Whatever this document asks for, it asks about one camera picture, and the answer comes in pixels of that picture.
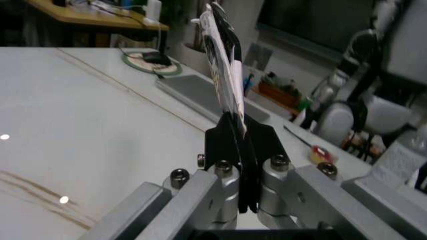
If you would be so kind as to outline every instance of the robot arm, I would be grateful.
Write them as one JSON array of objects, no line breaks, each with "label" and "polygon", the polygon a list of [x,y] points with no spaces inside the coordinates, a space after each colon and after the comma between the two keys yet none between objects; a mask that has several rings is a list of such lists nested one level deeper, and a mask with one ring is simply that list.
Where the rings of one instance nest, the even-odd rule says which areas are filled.
[{"label": "robot arm", "polygon": [[[404,0],[380,0],[372,13],[371,27],[357,32],[351,39],[347,50],[332,74],[318,86],[311,95],[312,104],[306,111],[306,117],[301,127],[308,129],[313,120],[317,120],[328,108],[340,88],[361,68],[375,68],[380,62],[381,45],[384,37],[390,31],[392,24],[401,12]],[[355,100],[366,84],[359,83],[350,99]]]}]

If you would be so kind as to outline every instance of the silver cylinder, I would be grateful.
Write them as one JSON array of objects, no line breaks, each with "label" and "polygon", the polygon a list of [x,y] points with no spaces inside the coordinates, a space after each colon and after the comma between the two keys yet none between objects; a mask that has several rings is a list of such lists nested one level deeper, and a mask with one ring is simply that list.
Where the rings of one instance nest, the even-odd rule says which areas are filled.
[{"label": "silver cylinder", "polygon": [[288,215],[289,210],[286,203],[280,197],[282,185],[288,176],[288,171],[293,169],[292,164],[288,164],[286,170],[278,169],[274,166],[272,159],[266,160],[262,164],[261,189],[258,207],[271,216]]},{"label": "silver cylinder", "polygon": [[[211,166],[208,170],[209,173],[215,174],[220,171],[216,166]],[[239,209],[239,170],[231,165],[231,169],[227,174],[217,174],[222,181],[224,189],[225,201],[223,207],[219,210],[215,222],[226,223],[234,220],[237,217]]]}]

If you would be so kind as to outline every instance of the bolt head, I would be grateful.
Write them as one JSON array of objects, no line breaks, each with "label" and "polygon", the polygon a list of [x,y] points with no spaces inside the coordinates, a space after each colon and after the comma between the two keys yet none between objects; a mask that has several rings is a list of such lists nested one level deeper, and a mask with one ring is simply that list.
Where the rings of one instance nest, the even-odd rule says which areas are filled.
[{"label": "bolt head", "polygon": [[215,174],[220,178],[226,178],[232,175],[233,166],[227,160],[215,162]]},{"label": "bolt head", "polygon": [[178,168],[170,173],[170,185],[175,189],[181,189],[190,179],[190,174],[184,168]]},{"label": "bolt head", "polygon": [[330,162],[321,162],[317,165],[317,169],[319,169],[323,174],[328,176],[330,179],[335,180],[338,174],[337,167]]},{"label": "bolt head", "polygon": [[289,158],[282,154],[277,154],[270,158],[271,168],[279,172],[287,171],[290,163]]},{"label": "bolt head", "polygon": [[206,162],[206,157],[204,154],[198,154],[197,155],[197,166],[199,168],[204,168],[205,167],[205,162]]}]

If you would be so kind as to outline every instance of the black screen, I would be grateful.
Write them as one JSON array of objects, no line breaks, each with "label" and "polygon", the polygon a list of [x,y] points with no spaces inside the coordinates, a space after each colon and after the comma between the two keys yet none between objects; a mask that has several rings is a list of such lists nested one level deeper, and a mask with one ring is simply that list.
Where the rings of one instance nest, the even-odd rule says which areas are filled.
[{"label": "black screen", "polygon": [[258,23],[344,52],[368,29],[374,0],[265,0]]}]

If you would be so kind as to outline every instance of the wooden desk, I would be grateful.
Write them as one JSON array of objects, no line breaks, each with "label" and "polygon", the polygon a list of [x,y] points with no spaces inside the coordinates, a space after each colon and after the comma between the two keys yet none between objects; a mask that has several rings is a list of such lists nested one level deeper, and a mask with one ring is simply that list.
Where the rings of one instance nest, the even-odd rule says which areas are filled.
[{"label": "wooden desk", "polygon": [[[79,11],[78,8],[73,7],[61,7],[54,5],[52,0],[25,0],[30,6],[34,7],[38,11],[48,15],[55,21],[66,25],[66,31],[64,33],[70,34],[71,30],[83,30],[89,33],[140,33],[141,29],[144,32],[151,32],[152,35],[158,34],[159,28],[161,33],[160,49],[164,50],[166,45],[167,31],[169,27],[164,24],[146,24],[143,22],[144,16],[135,11],[130,11],[128,16],[120,17],[101,10],[89,10],[82,9]],[[66,47],[71,46],[71,42],[66,42]]]}]

